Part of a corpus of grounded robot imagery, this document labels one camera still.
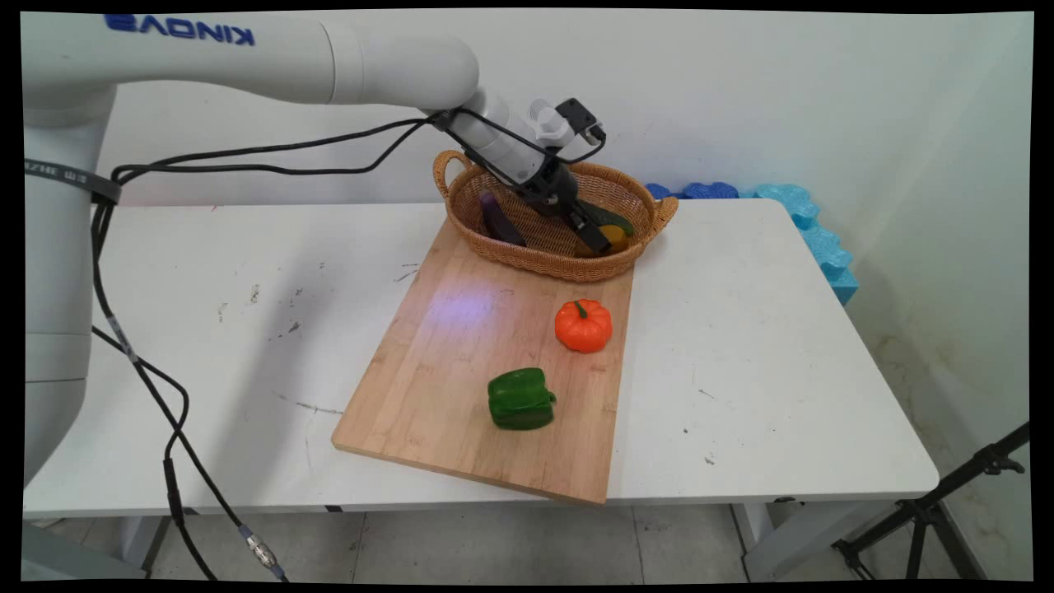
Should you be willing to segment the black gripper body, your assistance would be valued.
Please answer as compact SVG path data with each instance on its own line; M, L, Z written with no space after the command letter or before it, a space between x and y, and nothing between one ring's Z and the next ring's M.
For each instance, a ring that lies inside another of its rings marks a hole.
M522 199L541 217L581 215L575 174L564 162L543 162L534 176L518 184Z

